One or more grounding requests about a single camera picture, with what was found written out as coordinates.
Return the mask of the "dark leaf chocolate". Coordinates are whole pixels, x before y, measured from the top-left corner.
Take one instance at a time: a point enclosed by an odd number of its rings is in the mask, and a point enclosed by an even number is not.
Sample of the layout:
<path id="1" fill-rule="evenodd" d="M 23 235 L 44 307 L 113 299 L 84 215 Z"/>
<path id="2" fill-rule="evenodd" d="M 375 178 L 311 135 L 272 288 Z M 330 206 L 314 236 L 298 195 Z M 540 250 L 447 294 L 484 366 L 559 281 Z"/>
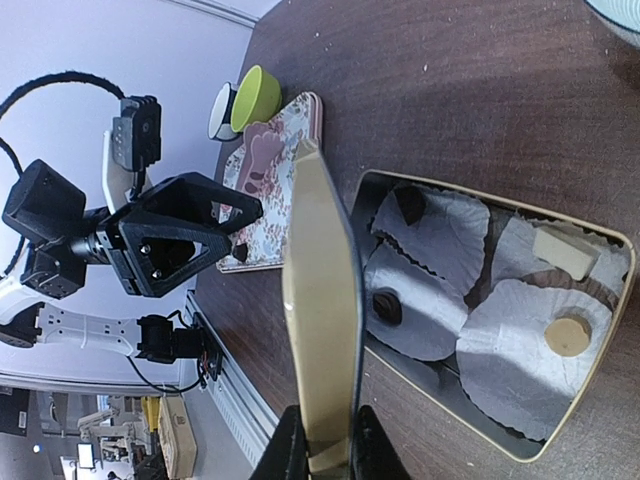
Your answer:
<path id="1" fill-rule="evenodd" d="M 412 226 L 422 219 L 426 201 L 420 189 L 415 186 L 403 186 L 394 190 L 394 196 L 407 226 Z"/>

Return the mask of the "white chocolate piece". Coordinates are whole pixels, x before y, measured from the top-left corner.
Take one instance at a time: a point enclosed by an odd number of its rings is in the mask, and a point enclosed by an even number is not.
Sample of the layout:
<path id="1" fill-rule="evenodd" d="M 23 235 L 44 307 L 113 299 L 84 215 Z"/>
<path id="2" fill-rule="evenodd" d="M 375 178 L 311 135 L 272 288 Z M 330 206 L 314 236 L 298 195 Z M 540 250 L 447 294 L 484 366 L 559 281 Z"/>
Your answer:
<path id="1" fill-rule="evenodd" d="M 535 229 L 533 253 L 576 281 L 589 276 L 600 256 L 589 243 L 549 226 Z"/>

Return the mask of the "tan tin box paper cups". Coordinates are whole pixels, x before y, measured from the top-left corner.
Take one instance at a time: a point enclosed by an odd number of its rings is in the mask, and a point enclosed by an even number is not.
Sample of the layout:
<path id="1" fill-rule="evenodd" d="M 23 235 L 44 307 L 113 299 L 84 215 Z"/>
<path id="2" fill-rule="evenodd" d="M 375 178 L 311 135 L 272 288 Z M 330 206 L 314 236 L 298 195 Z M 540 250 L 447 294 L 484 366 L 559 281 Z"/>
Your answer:
<path id="1" fill-rule="evenodd" d="M 407 226 L 394 190 L 426 201 Z M 433 179 L 371 170 L 352 224 L 363 257 L 367 351 L 394 377 L 519 463 L 537 460 L 575 411 L 628 302 L 636 252 L 622 233 L 558 212 Z M 537 258 L 549 226 L 600 256 L 582 281 Z M 376 292 L 402 306 L 393 327 L 374 313 Z M 582 354 L 562 357 L 544 331 L 575 314 L 592 328 Z"/>

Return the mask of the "pink floral serving tray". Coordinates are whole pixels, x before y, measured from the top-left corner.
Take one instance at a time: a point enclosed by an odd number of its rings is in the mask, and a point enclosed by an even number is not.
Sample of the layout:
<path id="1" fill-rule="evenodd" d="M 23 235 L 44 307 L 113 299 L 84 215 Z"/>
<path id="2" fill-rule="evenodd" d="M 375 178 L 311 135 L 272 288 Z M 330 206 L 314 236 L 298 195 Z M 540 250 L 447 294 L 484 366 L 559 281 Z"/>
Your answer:
<path id="1" fill-rule="evenodd" d="M 298 144 L 322 141 L 323 102 L 314 92 L 299 94 L 266 123 L 254 122 L 243 144 L 227 159 L 223 185 L 260 200 L 262 217 L 234 235 L 247 255 L 227 256 L 217 263 L 222 273 L 280 268 L 292 206 L 293 160 Z"/>

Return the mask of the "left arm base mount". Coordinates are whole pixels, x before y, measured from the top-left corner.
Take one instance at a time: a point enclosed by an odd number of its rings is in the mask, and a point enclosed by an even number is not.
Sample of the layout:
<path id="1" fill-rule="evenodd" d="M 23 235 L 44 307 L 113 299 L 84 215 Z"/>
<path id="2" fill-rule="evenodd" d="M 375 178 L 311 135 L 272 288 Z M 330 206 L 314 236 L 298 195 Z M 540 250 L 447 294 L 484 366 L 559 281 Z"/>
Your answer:
<path id="1" fill-rule="evenodd" d="M 222 371 L 224 351 L 204 317 L 196 313 L 188 325 L 179 310 L 168 316 L 147 315 L 139 318 L 141 340 L 137 343 L 138 359 L 159 364 L 173 364 L 176 360 L 194 360 L 197 379 L 189 386 L 161 387 L 147 380 L 132 359 L 129 359 L 139 378 L 149 387 L 162 394 L 183 394 L 197 387 L 204 388 L 215 382 Z"/>

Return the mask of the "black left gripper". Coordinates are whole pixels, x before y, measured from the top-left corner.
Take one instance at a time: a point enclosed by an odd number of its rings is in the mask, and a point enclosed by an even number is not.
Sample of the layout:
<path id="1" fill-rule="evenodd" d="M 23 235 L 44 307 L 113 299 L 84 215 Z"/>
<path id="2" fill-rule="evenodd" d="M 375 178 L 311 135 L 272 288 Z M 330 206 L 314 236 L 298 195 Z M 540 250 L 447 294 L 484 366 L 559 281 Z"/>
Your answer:
<path id="1" fill-rule="evenodd" d="M 11 188 L 2 220 L 29 241 L 20 283 L 63 299 L 85 286 L 87 266 L 111 266 L 129 295 L 161 298 L 231 252 L 234 234 L 263 216 L 260 200 L 200 173 L 171 177 L 123 207 L 87 210 L 86 196 L 38 159 Z M 119 220 L 122 265 L 104 247 Z"/>

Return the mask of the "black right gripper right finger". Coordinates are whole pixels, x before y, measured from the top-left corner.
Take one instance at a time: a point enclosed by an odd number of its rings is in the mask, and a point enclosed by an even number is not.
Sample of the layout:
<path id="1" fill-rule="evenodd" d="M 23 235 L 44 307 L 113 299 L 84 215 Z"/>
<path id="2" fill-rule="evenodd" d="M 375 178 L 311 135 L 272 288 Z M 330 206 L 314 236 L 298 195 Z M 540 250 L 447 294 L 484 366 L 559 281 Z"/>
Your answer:
<path id="1" fill-rule="evenodd" d="M 357 415 L 351 460 L 353 479 L 409 479 L 375 411 L 363 405 Z"/>

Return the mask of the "caramel shell chocolate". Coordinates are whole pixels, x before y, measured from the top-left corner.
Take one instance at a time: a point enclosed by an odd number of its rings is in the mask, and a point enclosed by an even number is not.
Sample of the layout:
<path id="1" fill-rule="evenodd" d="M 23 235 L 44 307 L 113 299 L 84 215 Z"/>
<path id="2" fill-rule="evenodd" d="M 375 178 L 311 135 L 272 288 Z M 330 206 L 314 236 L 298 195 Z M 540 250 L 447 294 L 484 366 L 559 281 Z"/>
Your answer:
<path id="1" fill-rule="evenodd" d="M 544 331 L 548 347 L 562 357 L 582 354 L 591 344 L 592 328 L 583 317 L 568 314 L 553 320 Z"/>

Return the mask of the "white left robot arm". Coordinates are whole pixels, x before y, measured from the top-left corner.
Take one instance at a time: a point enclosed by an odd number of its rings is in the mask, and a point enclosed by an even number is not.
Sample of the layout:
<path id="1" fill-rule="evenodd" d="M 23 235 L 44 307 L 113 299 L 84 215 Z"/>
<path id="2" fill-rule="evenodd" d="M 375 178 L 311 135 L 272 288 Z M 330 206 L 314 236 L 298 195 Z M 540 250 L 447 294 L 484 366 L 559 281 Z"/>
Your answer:
<path id="1" fill-rule="evenodd" d="M 161 298 L 230 255 L 232 237 L 263 215 L 261 202 L 200 173 L 169 178 L 116 212 L 88 210 L 84 193 L 42 160 L 12 187 L 2 219 L 28 242 L 23 274 L 1 282 L 1 340 L 18 348 L 68 343 L 171 364 L 198 359 L 200 327 L 162 315 L 91 317 L 57 307 L 91 265 L 111 267 L 131 296 Z"/>

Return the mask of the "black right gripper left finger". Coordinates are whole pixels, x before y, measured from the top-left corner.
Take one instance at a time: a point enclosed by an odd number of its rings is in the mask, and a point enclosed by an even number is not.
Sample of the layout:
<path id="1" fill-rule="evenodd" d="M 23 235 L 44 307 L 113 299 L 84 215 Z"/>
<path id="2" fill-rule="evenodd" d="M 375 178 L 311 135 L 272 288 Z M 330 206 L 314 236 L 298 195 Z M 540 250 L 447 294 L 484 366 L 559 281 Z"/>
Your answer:
<path id="1" fill-rule="evenodd" d="M 283 412 L 250 480 L 304 480 L 308 475 L 300 406 L 291 405 Z"/>

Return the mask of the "bear print tin lid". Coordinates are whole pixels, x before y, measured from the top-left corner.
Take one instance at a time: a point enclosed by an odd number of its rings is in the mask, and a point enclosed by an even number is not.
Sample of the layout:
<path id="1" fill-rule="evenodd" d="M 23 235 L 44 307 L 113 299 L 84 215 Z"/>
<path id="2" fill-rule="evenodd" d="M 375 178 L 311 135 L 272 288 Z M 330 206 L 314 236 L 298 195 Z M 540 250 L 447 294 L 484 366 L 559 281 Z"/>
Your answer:
<path id="1" fill-rule="evenodd" d="M 319 144 L 302 141 L 282 296 L 312 479 L 348 479 L 359 401 L 362 286 L 347 212 Z"/>

